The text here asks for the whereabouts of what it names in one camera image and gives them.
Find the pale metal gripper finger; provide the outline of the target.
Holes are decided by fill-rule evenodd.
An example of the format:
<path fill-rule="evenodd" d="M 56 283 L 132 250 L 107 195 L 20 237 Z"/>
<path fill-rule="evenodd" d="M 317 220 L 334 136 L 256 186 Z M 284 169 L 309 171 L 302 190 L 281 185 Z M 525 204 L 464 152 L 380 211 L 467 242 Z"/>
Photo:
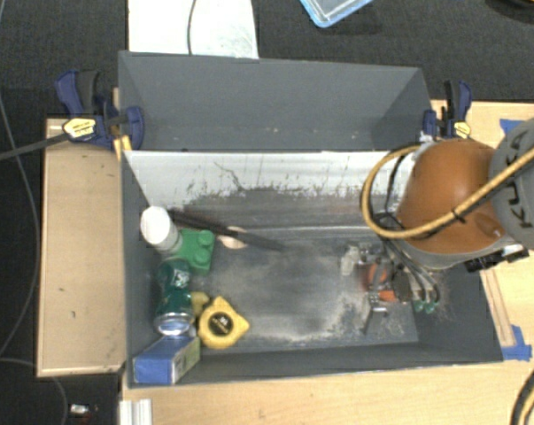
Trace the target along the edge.
<path fill-rule="evenodd" d="M 340 274 L 350 276 L 360 268 L 375 263 L 377 249 L 372 244 L 349 244 L 340 259 Z"/>
<path fill-rule="evenodd" d="M 388 307 L 377 293 L 367 293 L 361 307 L 361 331 L 366 335 L 372 328 L 380 326 L 388 317 Z"/>

